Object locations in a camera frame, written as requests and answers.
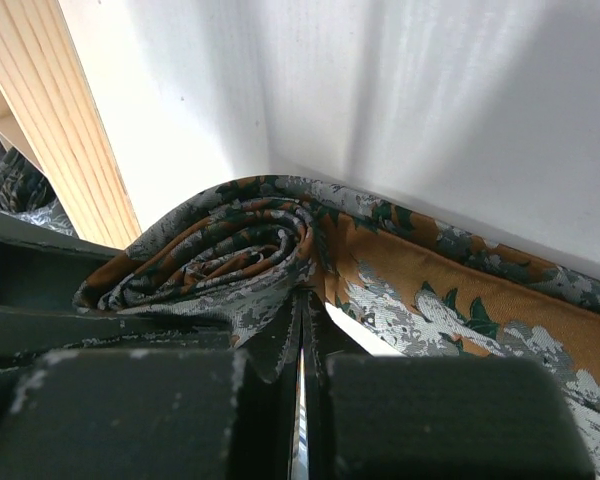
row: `wooden beam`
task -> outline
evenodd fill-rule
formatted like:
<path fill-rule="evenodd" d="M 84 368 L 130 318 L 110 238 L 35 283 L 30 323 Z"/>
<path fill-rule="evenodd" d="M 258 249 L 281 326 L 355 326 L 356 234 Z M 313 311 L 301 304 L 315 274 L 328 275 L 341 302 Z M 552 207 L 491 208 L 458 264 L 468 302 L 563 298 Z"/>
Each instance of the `wooden beam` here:
<path fill-rule="evenodd" d="M 57 0 L 0 0 L 0 90 L 81 238 L 140 234 Z"/>

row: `fabric fold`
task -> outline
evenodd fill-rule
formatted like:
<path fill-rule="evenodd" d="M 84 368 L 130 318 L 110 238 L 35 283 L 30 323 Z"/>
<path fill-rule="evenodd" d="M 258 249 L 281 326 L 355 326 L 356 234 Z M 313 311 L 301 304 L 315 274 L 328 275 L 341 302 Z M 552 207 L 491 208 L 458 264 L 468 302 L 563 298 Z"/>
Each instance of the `fabric fold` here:
<path fill-rule="evenodd" d="M 301 289 L 404 355 L 541 363 L 600 473 L 600 282 L 375 195 L 286 176 L 219 185 L 94 272 L 74 304 L 229 322 L 239 347 Z"/>

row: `patterned cloth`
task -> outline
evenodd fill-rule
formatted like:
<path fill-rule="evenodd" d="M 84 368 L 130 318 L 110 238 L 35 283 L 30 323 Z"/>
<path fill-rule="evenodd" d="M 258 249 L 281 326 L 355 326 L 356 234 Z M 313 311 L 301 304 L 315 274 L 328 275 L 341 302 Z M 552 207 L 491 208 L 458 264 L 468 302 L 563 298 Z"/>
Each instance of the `patterned cloth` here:
<path fill-rule="evenodd" d="M 374 195 L 284 176 L 217 186 L 94 272 L 74 304 L 204 315 L 239 347 L 307 288 L 405 355 L 541 363 L 600 474 L 600 282 Z"/>
<path fill-rule="evenodd" d="M 15 148 L 0 161 L 0 211 L 27 223 L 76 236 L 49 180 Z"/>

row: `white wall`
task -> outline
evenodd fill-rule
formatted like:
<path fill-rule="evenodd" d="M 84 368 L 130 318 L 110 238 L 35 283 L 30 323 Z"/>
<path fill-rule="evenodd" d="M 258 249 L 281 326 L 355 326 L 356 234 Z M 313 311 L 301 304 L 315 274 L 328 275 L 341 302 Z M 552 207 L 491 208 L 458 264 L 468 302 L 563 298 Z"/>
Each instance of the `white wall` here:
<path fill-rule="evenodd" d="M 143 228 L 357 186 L 600 278 L 600 0 L 60 0 Z"/>

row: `wooden frame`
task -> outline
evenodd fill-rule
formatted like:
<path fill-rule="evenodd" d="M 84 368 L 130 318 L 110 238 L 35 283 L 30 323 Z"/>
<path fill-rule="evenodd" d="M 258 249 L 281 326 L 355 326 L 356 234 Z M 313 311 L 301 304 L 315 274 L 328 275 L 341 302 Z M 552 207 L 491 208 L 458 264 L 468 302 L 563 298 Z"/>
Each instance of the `wooden frame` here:
<path fill-rule="evenodd" d="M 49 178 L 81 238 L 140 227 L 57 0 L 0 0 L 0 134 Z"/>

